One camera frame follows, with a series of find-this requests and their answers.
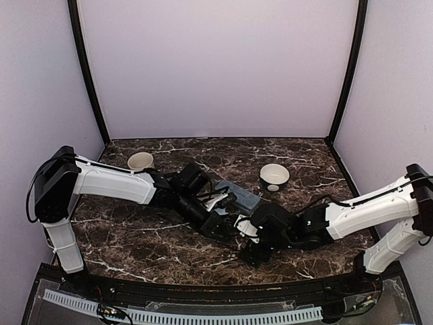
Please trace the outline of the grey glasses case green lining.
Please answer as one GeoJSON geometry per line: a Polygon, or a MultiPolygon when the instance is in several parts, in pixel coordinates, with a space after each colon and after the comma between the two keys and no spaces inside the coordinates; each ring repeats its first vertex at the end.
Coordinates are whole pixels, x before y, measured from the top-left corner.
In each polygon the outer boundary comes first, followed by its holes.
{"type": "Polygon", "coordinates": [[[227,188],[227,193],[235,194],[237,199],[233,203],[233,205],[238,210],[246,213],[247,215],[252,214],[260,204],[259,196],[253,194],[252,192],[249,192],[248,190],[242,188],[241,186],[233,182],[223,180],[215,186],[215,190],[221,190],[224,188],[227,188]]]}

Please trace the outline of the dark sunglasses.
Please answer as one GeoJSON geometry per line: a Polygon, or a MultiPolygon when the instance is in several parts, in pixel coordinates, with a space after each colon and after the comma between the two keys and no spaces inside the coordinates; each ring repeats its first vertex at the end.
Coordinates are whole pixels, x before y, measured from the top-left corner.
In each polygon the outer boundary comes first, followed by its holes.
{"type": "Polygon", "coordinates": [[[244,239],[240,236],[237,230],[230,222],[223,223],[226,231],[226,237],[223,238],[221,245],[232,251],[239,252],[244,246],[244,239]]]}

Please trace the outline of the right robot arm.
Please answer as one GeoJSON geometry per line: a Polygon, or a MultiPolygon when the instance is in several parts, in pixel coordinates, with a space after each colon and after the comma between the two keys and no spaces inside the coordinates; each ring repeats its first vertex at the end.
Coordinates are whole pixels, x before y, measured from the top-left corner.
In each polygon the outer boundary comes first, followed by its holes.
{"type": "Polygon", "coordinates": [[[276,203],[264,204],[250,217],[240,215],[235,229],[250,240],[241,258],[256,267],[275,251],[315,250],[344,237],[395,220],[396,225],[375,245],[359,253],[355,271],[345,280],[352,294],[370,285],[414,244],[432,237],[432,176],[418,164],[404,176],[366,195],[290,213],[276,203]]]}

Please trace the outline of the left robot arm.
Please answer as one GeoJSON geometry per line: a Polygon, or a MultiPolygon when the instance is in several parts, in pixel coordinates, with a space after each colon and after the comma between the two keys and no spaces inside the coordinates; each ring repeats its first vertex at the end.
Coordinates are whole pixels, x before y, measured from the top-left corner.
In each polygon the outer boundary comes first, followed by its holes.
{"type": "Polygon", "coordinates": [[[201,190],[211,180],[196,163],[178,173],[163,174],[146,168],[132,171],[89,160],[62,146],[35,172],[26,195],[26,216],[40,222],[68,282],[81,295],[95,290],[95,279],[85,262],[70,223],[73,196],[96,195],[175,211],[199,234],[216,240],[229,237],[217,203],[203,201],[201,190]]]}

